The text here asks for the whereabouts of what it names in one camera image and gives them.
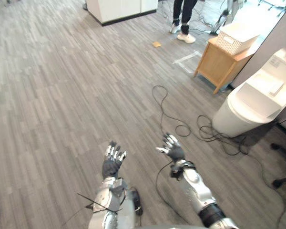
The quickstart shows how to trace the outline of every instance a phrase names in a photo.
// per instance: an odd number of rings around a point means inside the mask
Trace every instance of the black pants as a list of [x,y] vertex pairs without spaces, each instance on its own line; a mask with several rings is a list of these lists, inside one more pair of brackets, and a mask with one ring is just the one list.
[[[183,0],[175,0],[174,1],[173,23],[175,23],[175,25],[179,25],[179,23],[180,23],[179,16],[180,16],[180,12],[181,12],[182,2],[183,2]],[[193,10],[194,6],[196,5],[196,3],[197,3],[197,0],[184,0],[183,10],[182,10],[182,19],[181,19],[181,23],[182,23],[181,31],[184,34],[189,33],[188,22],[191,19],[192,10]]]

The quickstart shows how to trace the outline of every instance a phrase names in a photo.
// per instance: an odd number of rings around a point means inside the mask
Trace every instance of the white sneaker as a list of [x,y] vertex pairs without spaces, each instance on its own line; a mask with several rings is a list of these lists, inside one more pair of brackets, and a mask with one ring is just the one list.
[[194,43],[196,41],[196,38],[193,37],[192,35],[190,34],[185,35],[182,32],[178,34],[177,39],[184,41],[185,43],[188,43],[188,44]]
[[180,29],[181,29],[181,24],[175,26],[175,23],[173,23],[172,28],[171,28],[171,30],[170,30],[170,33],[171,33],[171,34],[175,34],[175,33],[177,33],[178,31],[180,31]]

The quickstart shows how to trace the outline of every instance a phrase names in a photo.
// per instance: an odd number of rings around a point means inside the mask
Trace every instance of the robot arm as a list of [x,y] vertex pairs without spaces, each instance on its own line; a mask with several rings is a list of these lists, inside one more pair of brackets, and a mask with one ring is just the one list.
[[167,133],[164,135],[163,141],[166,146],[157,149],[174,161],[174,165],[171,167],[171,177],[179,180],[204,226],[211,229],[238,229],[235,223],[227,218],[218,207],[211,190],[204,184],[194,164],[185,160],[184,152],[177,139]]
[[117,179],[119,168],[126,158],[126,151],[115,149],[116,143],[110,142],[102,167],[104,181],[97,191],[93,204],[93,216],[89,222],[89,229],[116,229],[118,211],[121,198],[125,197],[126,184],[123,179]]

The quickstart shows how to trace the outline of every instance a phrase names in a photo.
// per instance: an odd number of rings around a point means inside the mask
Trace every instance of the black glove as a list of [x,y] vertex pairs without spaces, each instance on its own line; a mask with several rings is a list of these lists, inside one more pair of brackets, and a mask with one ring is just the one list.
[[120,146],[115,149],[116,142],[111,141],[105,153],[105,159],[102,166],[103,179],[107,177],[118,177],[118,172],[123,160],[126,158],[126,151],[119,152]]
[[161,153],[165,153],[168,155],[174,162],[178,160],[184,160],[184,151],[181,148],[178,140],[171,134],[166,133],[163,135],[165,145],[162,148],[157,147],[156,149],[159,150]]

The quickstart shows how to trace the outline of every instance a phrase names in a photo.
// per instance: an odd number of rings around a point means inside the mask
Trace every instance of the toilet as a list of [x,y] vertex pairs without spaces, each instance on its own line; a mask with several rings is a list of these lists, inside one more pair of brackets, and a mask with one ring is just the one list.
[[219,133],[235,137],[273,121],[286,107],[286,51],[277,51],[264,66],[235,88],[212,120]]

